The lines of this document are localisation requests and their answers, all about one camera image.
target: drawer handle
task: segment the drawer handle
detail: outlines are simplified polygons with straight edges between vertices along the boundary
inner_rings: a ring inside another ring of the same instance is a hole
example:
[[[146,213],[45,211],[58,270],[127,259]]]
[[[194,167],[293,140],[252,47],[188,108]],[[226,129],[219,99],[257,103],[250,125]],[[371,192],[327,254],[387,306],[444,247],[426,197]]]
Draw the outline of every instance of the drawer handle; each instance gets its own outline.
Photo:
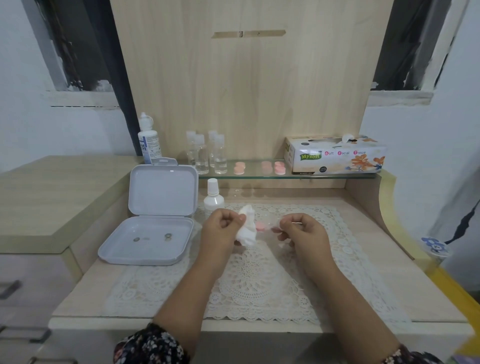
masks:
[[[21,337],[21,336],[0,336],[0,340],[26,340],[31,344],[43,344],[51,336],[52,332],[49,328],[29,328],[29,327],[15,327],[15,326],[0,326],[0,335],[7,330],[17,331],[40,331],[41,335],[37,338]]]
[[[5,287],[4,290],[0,292],[0,300],[6,300],[21,286],[22,283],[19,280],[8,283],[0,283],[0,287]]]
[[[41,359],[37,358],[36,356],[32,356],[27,364],[34,364],[34,363],[70,363],[70,364],[78,364],[78,361],[75,359]]]

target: floral sleeve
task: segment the floral sleeve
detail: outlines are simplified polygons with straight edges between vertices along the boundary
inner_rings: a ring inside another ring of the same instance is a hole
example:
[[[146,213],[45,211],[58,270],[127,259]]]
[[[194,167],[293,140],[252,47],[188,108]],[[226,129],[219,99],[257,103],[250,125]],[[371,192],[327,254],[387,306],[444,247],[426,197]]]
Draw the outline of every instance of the floral sleeve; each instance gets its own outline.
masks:
[[[156,324],[123,339],[115,347],[114,364],[187,364],[190,357],[168,332]]]
[[[401,345],[400,348],[382,361],[382,364],[443,364],[435,355],[428,352],[409,352]]]

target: lace doily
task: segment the lace doily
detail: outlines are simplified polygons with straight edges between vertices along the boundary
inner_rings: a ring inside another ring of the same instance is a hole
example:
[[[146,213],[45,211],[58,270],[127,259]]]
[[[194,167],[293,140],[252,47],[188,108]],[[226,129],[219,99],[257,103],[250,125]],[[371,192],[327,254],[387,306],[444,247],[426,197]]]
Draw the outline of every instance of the lace doily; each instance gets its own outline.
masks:
[[[245,204],[226,204],[238,211]],[[279,219],[303,212],[321,222],[330,239],[332,255],[340,270],[353,283],[382,320],[395,332],[410,322],[407,314],[383,283],[375,267],[343,222],[329,206],[252,204],[260,214],[269,211]],[[107,316],[152,317],[195,260],[198,252],[203,206],[195,212],[195,226],[188,252],[168,267],[125,269],[103,309]],[[249,321],[294,321],[328,324],[324,301],[318,289],[297,264],[295,252],[271,232],[259,233],[258,244],[235,247],[224,274],[215,283],[204,317]]]

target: hand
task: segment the hand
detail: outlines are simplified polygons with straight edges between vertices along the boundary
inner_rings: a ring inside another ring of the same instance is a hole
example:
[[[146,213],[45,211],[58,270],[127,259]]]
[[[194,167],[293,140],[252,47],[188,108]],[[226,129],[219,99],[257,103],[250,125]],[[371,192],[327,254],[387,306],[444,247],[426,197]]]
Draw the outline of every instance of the hand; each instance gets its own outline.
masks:
[[[313,217],[307,214],[288,214],[281,219],[280,228],[273,229],[274,232],[281,232],[277,238],[281,242],[288,238],[292,240],[297,257],[312,280],[317,281],[337,268],[327,232]]]
[[[200,252],[195,263],[201,265],[202,269],[209,269],[215,279],[223,274],[232,254],[235,236],[246,218],[244,214],[218,208],[205,221],[200,238]]]

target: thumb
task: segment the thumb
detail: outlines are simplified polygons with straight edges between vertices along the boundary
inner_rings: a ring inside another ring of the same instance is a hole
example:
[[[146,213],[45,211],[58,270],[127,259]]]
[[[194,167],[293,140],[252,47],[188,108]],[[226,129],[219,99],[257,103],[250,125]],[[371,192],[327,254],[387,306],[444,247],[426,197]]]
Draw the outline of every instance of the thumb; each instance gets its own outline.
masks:
[[[226,229],[231,232],[233,235],[237,235],[237,232],[240,230],[240,228],[243,226],[245,223],[245,220],[247,217],[245,214],[241,214],[236,216],[231,223],[226,227]]]
[[[290,239],[297,240],[303,233],[303,230],[298,226],[298,224],[294,224],[287,219],[283,219],[280,221],[280,228],[288,234]]]

